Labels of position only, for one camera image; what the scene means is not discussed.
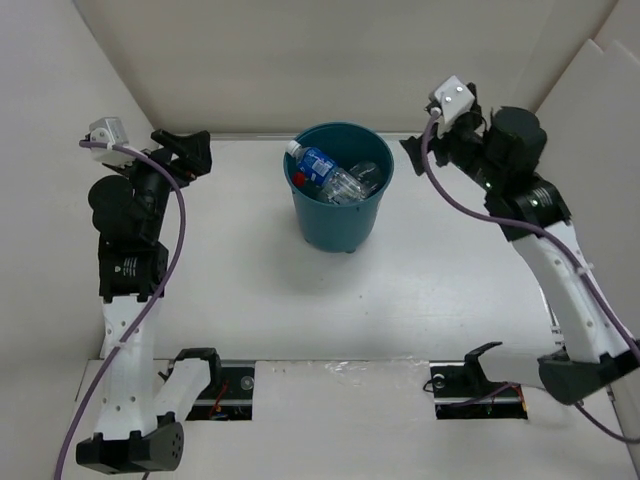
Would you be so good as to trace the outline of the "clear white cap bottle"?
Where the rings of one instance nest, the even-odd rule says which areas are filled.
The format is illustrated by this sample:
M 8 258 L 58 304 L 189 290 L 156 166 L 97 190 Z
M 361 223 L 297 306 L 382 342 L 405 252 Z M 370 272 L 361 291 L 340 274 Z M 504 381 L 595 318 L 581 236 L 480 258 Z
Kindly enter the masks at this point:
M 361 161 L 351 167 L 348 172 L 362 185 L 365 198 L 374 195 L 385 182 L 381 168 L 371 161 Z

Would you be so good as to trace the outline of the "blue label water bottle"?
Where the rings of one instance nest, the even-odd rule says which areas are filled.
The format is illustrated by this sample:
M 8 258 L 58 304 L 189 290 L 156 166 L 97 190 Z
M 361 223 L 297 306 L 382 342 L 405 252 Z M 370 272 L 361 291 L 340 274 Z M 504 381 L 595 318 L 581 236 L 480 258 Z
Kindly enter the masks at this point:
M 317 188 L 319 201 L 346 205 L 366 199 L 362 185 L 320 149 L 303 147 L 291 140 L 286 152 L 294 159 L 296 172 L 302 172 L 307 182 Z

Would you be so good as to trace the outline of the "red label water bottle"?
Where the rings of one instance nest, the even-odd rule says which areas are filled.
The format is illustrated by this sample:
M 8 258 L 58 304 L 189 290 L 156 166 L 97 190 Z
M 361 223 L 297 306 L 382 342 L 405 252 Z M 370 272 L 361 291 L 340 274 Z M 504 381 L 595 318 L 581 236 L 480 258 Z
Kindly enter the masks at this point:
M 296 172 L 292 176 L 291 180 L 292 180 L 293 185 L 296 186 L 297 188 L 304 187 L 306 185 L 306 182 L 307 182 L 307 178 L 302 172 Z

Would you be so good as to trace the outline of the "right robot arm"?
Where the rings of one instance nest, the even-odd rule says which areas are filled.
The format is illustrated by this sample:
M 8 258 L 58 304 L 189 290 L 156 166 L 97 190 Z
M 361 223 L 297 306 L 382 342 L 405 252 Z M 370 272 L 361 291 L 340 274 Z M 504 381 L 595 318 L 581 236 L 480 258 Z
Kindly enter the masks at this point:
M 536 171 L 547 142 L 536 115 L 502 107 L 485 120 L 479 107 L 469 107 L 446 124 L 443 108 L 426 110 L 424 133 L 401 143 L 416 174 L 426 175 L 459 212 L 499 225 L 560 324 L 563 347 L 537 360 L 543 388 L 574 405 L 637 370 L 638 340 L 597 285 L 558 188 Z M 455 201 L 437 181 L 432 167 L 449 164 L 484 190 L 484 213 Z

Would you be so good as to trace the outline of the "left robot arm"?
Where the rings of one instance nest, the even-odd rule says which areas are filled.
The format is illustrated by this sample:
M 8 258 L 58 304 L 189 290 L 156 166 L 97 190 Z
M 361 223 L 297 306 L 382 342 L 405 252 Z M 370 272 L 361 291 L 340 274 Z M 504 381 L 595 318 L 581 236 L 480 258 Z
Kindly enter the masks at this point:
M 103 363 L 83 397 L 82 414 L 104 388 L 91 436 L 76 446 L 76 462 L 106 474 L 172 472 L 185 448 L 183 423 L 198 397 L 222 387 L 222 366 L 212 348 L 182 350 L 161 388 L 154 387 L 154 343 L 160 301 L 186 235 L 182 191 L 210 173 L 211 137 L 159 129 L 155 150 L 129 146 L 118 126 L 95 124 L 81 140 L 111 175 L 89 190 L 99 233 L 99 297 L 105 325 Z

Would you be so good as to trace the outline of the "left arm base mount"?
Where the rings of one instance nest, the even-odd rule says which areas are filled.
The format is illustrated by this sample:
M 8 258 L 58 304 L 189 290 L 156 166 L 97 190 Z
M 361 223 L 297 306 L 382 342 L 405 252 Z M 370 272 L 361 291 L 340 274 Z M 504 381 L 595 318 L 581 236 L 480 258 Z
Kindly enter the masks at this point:
M 254 389 L 254 362 L 224 361 L 220 385 L 200 394 L 187 420 L 250 421 Z

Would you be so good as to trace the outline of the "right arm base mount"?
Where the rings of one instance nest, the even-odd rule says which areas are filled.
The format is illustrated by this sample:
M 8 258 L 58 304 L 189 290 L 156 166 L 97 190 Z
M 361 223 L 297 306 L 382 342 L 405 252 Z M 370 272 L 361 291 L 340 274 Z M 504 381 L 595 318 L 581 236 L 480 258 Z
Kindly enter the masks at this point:
M 490 381 L 479 359 L 501 342 L 489 342 L 467 352 L 462 360 L 429 362 L 430 378 L 423 391 L 433 396 L 437 420 L 527 420 L 522 388 L 512 382 Z

